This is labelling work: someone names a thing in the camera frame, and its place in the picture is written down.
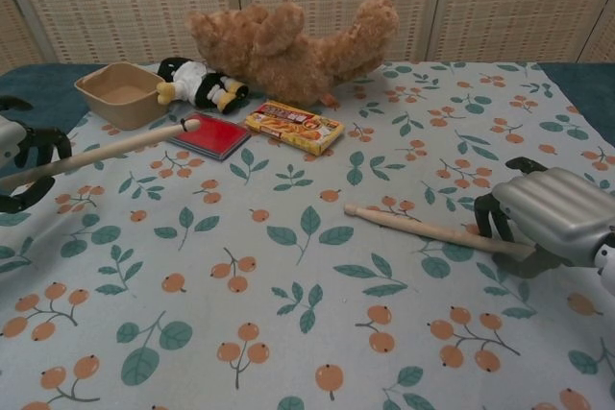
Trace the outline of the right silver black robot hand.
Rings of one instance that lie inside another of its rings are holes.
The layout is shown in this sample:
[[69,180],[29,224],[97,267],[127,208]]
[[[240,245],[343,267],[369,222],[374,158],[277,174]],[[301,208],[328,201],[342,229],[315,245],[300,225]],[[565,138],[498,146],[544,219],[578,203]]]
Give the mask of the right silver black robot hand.
[[479,235],[490,238],[495,229],[503,241],[513,243],[509,224],[514,223],[534,247],[524,258],[495,252],[496,266],[525,279],[560,265],[595,268],[603,287],[613,292],[614,197],[566,169],[527,157],[515,157],[505,166],[521,175],[475,199]]

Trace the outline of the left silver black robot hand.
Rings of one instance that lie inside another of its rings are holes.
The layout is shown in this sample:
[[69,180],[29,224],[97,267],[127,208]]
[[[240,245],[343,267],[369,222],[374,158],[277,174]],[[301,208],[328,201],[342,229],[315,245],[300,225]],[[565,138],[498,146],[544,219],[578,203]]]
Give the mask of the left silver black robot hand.
[[[27,124],[1,116],[1,166],[10,160],[23,168],[31,149],[37,149],[37,166],[51,162],[54,151],[60,159],[72,156],[70,140],[56,127],[33,128]],[[36,180],[25,192],[1,195],[1,212],[15,214],[39,202],[55,184],[50,176]]]

